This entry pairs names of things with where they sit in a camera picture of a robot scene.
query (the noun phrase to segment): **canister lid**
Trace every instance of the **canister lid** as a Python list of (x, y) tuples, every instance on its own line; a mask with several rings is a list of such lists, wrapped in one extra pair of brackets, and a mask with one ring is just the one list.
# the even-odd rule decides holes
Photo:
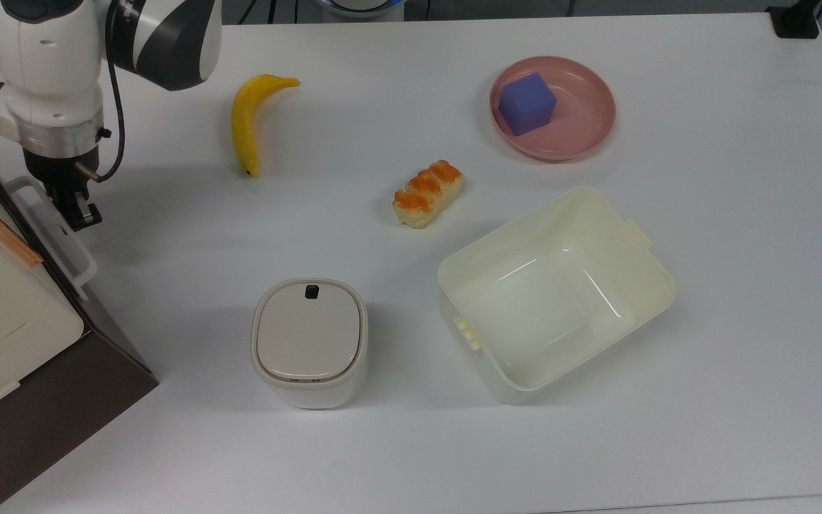
[(351, 293), (332, 283), (288, 283), (258, 313), (255, 354), (274, 378), (326, 381), (355, 363), (360, 338), (361, 310)]

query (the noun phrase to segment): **purple sponge block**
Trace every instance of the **purple sponge block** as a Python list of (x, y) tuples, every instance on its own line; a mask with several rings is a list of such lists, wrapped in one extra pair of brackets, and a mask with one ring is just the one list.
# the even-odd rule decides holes
[(541, 75), (532, 73), (503, 86), (498, 109), (513, 136), (521, 136), (551, 123), (554, 107), (557, 97)]

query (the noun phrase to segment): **white plastic container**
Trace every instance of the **white plastic container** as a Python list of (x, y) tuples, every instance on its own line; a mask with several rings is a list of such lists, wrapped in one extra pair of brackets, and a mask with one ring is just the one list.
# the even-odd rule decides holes
[(366, 306), (347, 284), (316, 278), (279, 283), (255, 310), (255, 372), (294, 407), (338, 407), (362, 384), (367, 332)]
[(670, 306), (650, 245), (577, 188), (447, 257), (440, 286), (493, 395), (525, 400)]

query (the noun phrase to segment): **banana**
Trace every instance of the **banana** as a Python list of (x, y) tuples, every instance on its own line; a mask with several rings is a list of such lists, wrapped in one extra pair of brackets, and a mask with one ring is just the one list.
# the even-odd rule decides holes
[(255, 144), (252, 123), (255, 110), (265, 98), (275, 92), (299, 85), (300, 81), (297, 79), (257, 75), (248, 79), (237, 91), (230, 113), (230, 127), (237, 159), (249, 176), (258, 176), (258, 146)]

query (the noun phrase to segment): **container handle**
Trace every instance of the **container handle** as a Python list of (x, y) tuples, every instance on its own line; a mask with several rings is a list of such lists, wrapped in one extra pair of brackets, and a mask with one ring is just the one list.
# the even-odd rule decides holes
[(465, 340), (469, 342), (471, 349), (478, 351), (483, 347), (483, 343), (480, 342), (479, 338), (477, 338), (477, 334), (474, 333), (474, 329), (471, 328), (471, 325), (467, 322), (465, 316), (459, 316), (459, 318), (456, 318), (456, 326), (459, 328), (459, 332), (462, 333)]
[[(40, 196), (40, 199), (43, 201), (44, 205), (49, 202), (48, 199), (46, 199), (46, 192), (39, 185), (39, 183), (30, 178), (30, 176), (19, 176), (18, 178), (10, 180), (6, 183), (6, 185), (4, 185), (4, 188), (6, 188), (6, 190), (13, 196), (14, 203), (24, 207), (26, 211), (29, 211), (29, 207), (27, 207), (26, 203), (22, 201), (22, 198), (19, 198), (19, 196), (16, 195), (16, 192), (23, 188), (33, 189), (37, 196)], [(81, 297), (82, 300), (87, 301), (88, 296), (85, 295), (81, 287), (84, 286), (85, 283), (88, 283), (92, 278), (94, 278), (95, 274), (97, 274), (97, 261), (94, 260), (91, 252), (84, 246), (84, 243), (82, 243), (81, 240), (78, 239), (78, 236), (75, 235), (75, 231), (72, 231), (71, 228), (69, 228), (69, 224), (66, 223), (65, 218), (62, 218), (62, 215), (59, 215), (55, 208), (49, 207), (49, 210), (51, 211), (52, 219), (59, 224), (59, 227), (62, 228), (62, 232), (66, 235), (66, 240), (71, 241), (71, 244), (75, 247), (78, 253), (81, 254), (81, 257), (84, 260), (84, 267), (73, 276), (72, 273), (69, 273), (69, 267), (59, 259), (58, 255), (53, 253), (53, 251), (50, 251), (50, 253), (56, 261), (56, 265), (61, 268), (62, 273), (65, 273), (69, 282), (72, 283), (72, 286), (75, 286), (75, 292), (78, 293), (78, 296)], [(33, 221), (31, 217), (27, 217), (27, 221), (35, 225), (37, 231), (46, 230), (45, 227), (37, 226), (36, 222)]]
[(633, 232), (633, 235), (635, 235), (636, 238), (639, 239), (639, 242), (642, 243), (643, 246), (645, 246), (646, 248), (652, 248), (652, 241), (650, 241), (649, 238), (646, 237), (646, 234), (643, 234), (643, 231), (639, 230), (639, 227), (637, 227), (636, 225), (636, 221), (633, 221), (632, 219), (627, 219), (625, 223), (626, 227), (629, 228), (631, 232)]

